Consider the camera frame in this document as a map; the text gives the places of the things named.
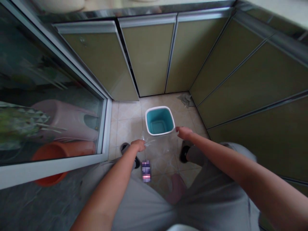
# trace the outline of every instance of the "pink stool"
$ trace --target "pink stool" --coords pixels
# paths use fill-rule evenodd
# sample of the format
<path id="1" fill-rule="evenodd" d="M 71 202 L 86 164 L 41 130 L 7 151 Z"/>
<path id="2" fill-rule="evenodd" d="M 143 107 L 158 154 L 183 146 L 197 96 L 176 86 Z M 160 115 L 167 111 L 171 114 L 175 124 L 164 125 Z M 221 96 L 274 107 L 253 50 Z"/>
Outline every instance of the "pink stool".
<path id="1" fill-rule="evenodd" d="M 98 117 L 92 111 L 54 99 L 38 102 L 32 105 L 32 108 L 50 116 L 50 119 L 45 123 L 50 129 L 43 127 L 44 129 L 38 132 L 35 141 L 50 142 L 50 138 L 59 142 L 95 141 L 98 138 L 98 131 L 89 128 L 84 122 L 85 115 Z"/>
<path id="2" fill-rule="evenodd" d="M 166 197 L 166 201 L 170 204 L 176 204 L 184 195 L 187 187 L 179 174 L 173 174 L 172 180 L 172 192 Z"/>

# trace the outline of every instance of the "plastic bag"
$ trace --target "plastic bag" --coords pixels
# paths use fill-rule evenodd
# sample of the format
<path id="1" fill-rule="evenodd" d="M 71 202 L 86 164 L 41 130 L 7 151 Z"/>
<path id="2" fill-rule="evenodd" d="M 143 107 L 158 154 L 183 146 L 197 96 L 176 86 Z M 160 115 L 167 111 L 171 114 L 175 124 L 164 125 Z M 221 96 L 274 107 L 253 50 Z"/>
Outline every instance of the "plastic bag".
<path id="1" fill-rule="evenodd" d="M 147 131 L 142 131 L 141 139 L 145 141 L 147 155 L 174 153 L 178 149 L 179 138 L 175 131 L 162 136 L 152 136 Z"/>

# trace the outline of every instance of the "person's left hand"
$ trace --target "person's left hand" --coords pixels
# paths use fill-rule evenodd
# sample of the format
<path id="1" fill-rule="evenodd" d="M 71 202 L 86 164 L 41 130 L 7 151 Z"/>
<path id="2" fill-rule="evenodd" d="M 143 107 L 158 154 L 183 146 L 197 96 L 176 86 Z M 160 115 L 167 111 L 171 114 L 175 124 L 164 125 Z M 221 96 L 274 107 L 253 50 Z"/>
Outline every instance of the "person's left hand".
<path id="1" fill-rule="evenodd" d="M 131 145 L 136 145 L 138 147 L 138 152 L 142 152 L 145 150 L 145 141 L 144 140 L 135 140 L 131 143 Z"/>

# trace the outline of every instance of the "countertop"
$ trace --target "countertop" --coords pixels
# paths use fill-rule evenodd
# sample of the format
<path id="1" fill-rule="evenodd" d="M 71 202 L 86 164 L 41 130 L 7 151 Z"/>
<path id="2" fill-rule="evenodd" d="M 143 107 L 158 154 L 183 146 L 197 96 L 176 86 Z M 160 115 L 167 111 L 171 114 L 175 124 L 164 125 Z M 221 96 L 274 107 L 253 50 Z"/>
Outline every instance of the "countertop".
<path id="1" fill-rule="evenodd" d="M 230 7 L 235 0 L 85 0 L 85 7 L 73 13 L 40 15 L 43 22 L 80 21 L 94 18 L 124 17 Z M 308 30 L 307 0 L 245 0 Z"/>

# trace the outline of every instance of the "orange bucket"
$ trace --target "orange bucket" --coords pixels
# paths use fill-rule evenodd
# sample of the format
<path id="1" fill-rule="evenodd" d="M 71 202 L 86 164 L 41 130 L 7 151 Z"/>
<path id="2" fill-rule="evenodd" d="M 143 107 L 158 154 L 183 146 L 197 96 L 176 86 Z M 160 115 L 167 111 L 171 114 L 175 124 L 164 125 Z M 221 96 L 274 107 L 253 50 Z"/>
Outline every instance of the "orange bucket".
<path id="1" fill-rule="evenodd" d="M 40 147 L 33 155 L 32 160 L 59 159 L 91 155 L 95 153 L 95 144 L 92 141 L 77 141 L 71 143 L 52 142 Z M 35 181 L 40 186 L 49 187 L 59 183 L 68 172 L 48 176 Z"/>

